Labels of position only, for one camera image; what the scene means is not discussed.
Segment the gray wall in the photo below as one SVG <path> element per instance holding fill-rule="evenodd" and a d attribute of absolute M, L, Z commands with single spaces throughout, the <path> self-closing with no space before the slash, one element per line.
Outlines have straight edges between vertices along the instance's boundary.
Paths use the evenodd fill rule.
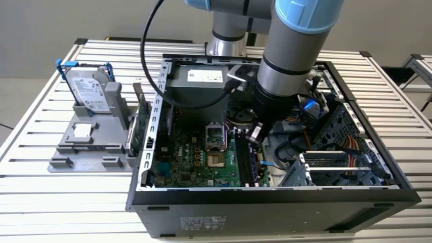
<path fill-rule="evenodd" d="M 77 38 L 141 37 L 155 0 L 0 0 L 0 77 L 50 77 Z M 166 0 L 150 38 L 211 36 L 213 14 Z"/>
<path fill-rule="evenodd" d="M 155 0 L 0 0 L 0 77 L 49 77 L 78 37 L 139 37 Z M 327 50 L 366 50 L 383 65 L 432 53 L 431 0 L 346 0 Z M 166 0 L 150 37 L 211 35 L 211 13 Z"/>

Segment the floor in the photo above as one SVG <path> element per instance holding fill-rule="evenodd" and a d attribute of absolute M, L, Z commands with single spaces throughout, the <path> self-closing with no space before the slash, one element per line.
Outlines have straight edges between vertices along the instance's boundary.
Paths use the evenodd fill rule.
<path fill-rule="evenodd" d="M 0 123 L 15 127 L 30 105 L 33 104 L 47 79 L 0 78 Z M 0 145 L 11 129 L 0 126 Z"/>

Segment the hard drive label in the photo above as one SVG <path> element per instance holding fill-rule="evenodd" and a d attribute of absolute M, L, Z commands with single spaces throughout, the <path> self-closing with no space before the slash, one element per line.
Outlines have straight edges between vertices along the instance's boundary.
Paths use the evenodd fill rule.
<path fill-rule="evenodd" d="M 73 81 L 75 83 L 85 106 L 95 113 L 110 111 L 107 98 L 99 81 L 94 78 L 83 77 L 77 77 L 73 79 Z"/>

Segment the black cable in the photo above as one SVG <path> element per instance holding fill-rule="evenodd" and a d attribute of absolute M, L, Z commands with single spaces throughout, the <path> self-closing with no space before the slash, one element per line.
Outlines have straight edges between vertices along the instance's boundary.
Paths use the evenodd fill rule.
<path fill-rule="evenodd" d="M 150 13 L 150 16 L 149 16 L 149 19 L 147 19 L 147 23 L 146 23 L 146 27 L 145 27 L 143 36 L 142 36 L 142 42 L 141 42 L 141 58 L 142 58 L 143 70 L 145 70 L 145 73 L 146 73 L 147 80 L 149 80 L 151 86 L 154 87 L 157 93 L 162 96 L 162 98 L 171 105 L 178 106 L 178 107 L 185 108 L 185 109 L 203 109 L 203 108 L 207 108 L 207 107 L 215 105 L 218 102 L 221 102 L 222 99 L 231 93 L 231 90 L 227 90 L 225 88 L 225 92 L 222 93 L 222 95 L 214 101 L 209 102 L 207 104 L 203 104 L 203 105 L 186 105 L 186 104 L 181 104 L 179 102 L 171 100 L 165 95 L 165 93 L 161 91 L 161 89 L 159 89 L 158 85 L 155 84 L 155 81 L 154 81 L 154 79 L 153 79 L 153 77 L 150 75 L 150 71 L 149 71 L 149 68 L 147 68 L 146 54 L 145 54 L 146 39 L 147 39 L 147 34 L 149 34 L 149 29 L 150 29 L 150 26 L 151 26 L 151 22 L 154 20 L 155 14 L 157 14 L 161 6 L 163 5 L 163 2 L 165 2 L 165 0 L 159 0 L 158 1 L 154 10 Z"/>
<path fill-rule="evenodd" d="M 427 106 L 430 105 L 430 102 L 426 102 L 425 106 L 422 107 L 421 111 L 425 112 L 425 110 L 427 109 Z"/>
<path fill-rule="evenodd" d="M 413 80 L 409 81 L 409 83 L 406 84 L 406 86 L 401 89 L 405 90 L 407 88 L 407 86 L 413 83 L 413 81 L 419 77 L 419 74 L 413 78 Z"/>
<path fill-rule="evenodd" d="M 0 123 L 0 126 L 6 127 L 6 128 L 10 128 L 11 130 L 14 130 L 15 128 L 10 127 L 9 125 L 5 125 Z"/>
<path fill-rule="evenodd" d="M 297 134 L 293 134 L 289 138 L 287 141 L 285 141 L 281 145 L 278 145 L 278 147 L 275 148 L 275 157 L 279 161 L 282 162 L 286 162 L 286 163 L 290 163 L 293 165 L 293 163 L 297 161 L 295 159 L 287 159 L 287 158 L 282 158 L 279 153 L 281 153 L 281 150 L 290 145 L 290 148 L 293 148 L 294 150 L 297 150 L 299 153 L 302 153 L 303 151 L 306 151 L 305 148 L 301 148 L 299 146 L 294 145 L 293 144 L 293 140 L 295 140 L 298 137 L 303 136 L 303 133 L 297 133 Z"/>
<path fill-rule="evenodd" d="M 283 170 L 283 171 L 286 170 L 286 169 L 278 167 L 277 165 L 271 165 L 271 166 L 274 166 L 277 169 L 281 169 L 281 170 Z"/>

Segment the connector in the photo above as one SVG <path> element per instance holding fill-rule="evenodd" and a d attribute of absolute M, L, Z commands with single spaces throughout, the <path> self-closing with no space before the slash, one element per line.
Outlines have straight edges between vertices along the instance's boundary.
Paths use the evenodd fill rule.
<path fill-rule="evenodd" d="M 231 93 L 231 92 L 234 92 L 234 91 L 238 89 L 238 87 L 239 87 L 241 85 L 242 85 L 242 81 L 239 81 L 239 80 L 231 78 L 231 79 L 229 80 L 229 82 L 226 83 L 225 91 L 226 91 L 227 93 Z"/>

